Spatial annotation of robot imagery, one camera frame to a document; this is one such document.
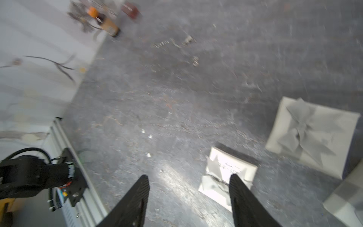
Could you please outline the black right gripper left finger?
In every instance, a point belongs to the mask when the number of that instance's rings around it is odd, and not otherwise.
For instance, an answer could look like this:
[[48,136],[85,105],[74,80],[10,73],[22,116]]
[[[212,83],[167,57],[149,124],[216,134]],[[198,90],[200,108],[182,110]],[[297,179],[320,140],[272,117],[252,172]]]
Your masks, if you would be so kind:
[[149,179],[142,175],[97,227],[142,227],[150,192]]

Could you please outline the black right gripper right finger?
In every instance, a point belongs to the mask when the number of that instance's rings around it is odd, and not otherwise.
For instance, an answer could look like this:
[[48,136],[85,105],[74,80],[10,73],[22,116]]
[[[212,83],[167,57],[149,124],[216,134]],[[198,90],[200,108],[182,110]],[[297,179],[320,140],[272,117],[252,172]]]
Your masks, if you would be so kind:
[[230,177],[229,194],[235,227],[281,227],[237,174]]

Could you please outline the white bow gift box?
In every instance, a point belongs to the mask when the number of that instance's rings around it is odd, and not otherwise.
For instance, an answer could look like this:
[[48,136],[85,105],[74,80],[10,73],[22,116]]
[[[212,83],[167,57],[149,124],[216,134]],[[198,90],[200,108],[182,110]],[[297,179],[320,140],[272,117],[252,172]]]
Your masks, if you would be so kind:
[[229,194],[231,175],[236,174],[247,188],[251,189],[257,170],[256,165],[232,156],[217,147],[212,147],[207,159],[206,172],[199,185],[199,192],[231,212]]
[[360,116],[284,96],[265,148],[342,179]]

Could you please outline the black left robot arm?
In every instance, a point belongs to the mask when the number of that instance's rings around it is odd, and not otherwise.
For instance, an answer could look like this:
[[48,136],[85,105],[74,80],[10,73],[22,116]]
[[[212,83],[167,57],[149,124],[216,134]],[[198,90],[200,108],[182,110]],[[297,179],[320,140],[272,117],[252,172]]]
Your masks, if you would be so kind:
[[72,162],[53,164],[41,148],[24,148],[1,161],[1,199],[29,198],[66,185],[75,175]]

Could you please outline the brown bottle orange cap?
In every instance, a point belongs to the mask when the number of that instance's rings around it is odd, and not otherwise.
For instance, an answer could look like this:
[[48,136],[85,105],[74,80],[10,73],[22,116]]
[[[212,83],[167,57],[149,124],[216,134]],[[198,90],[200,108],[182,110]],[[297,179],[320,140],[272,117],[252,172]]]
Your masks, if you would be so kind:
[[108,33],[111,37],[118,36],[119,32],[121,31],[120,28],[105,14],[99,12],[95,7],[89,7],[88,14],[94,18],[100,28]]

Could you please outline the small brown block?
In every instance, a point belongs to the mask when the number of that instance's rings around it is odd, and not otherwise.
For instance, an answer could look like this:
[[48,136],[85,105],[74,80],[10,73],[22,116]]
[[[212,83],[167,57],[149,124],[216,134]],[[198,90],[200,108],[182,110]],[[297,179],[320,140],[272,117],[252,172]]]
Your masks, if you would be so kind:
[[122,11],[131,19],[136,19],[140,13],[138,8],[130,2],[124,2],[122,4]]

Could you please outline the aluminium mounting rail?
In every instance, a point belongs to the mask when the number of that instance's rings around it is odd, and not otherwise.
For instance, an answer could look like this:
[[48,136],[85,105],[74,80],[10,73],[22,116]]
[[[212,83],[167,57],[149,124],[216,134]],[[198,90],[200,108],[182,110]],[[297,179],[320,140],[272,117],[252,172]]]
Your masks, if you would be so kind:
[[96,193],[91,180],[71,146],[61,120],[56,118],[50,127],[47,147],[56,162],[71,162],[75,165],[72,182],[66,188],[56,189],[55,196],[61,202],[67,227],[95,227],[108,214],[101,199]]

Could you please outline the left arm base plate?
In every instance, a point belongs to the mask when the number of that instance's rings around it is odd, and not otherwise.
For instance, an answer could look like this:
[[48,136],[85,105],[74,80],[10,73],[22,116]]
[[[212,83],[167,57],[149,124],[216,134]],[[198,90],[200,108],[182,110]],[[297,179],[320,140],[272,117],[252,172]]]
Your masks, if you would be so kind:
[[86,179],[81,171],[80,165],[69,148],[64,148],[58,161],[69,166],[69,178],[67,183],[59,189],[64,201],[69,201],[75,207],[82,199],[83,193],[88,188]]

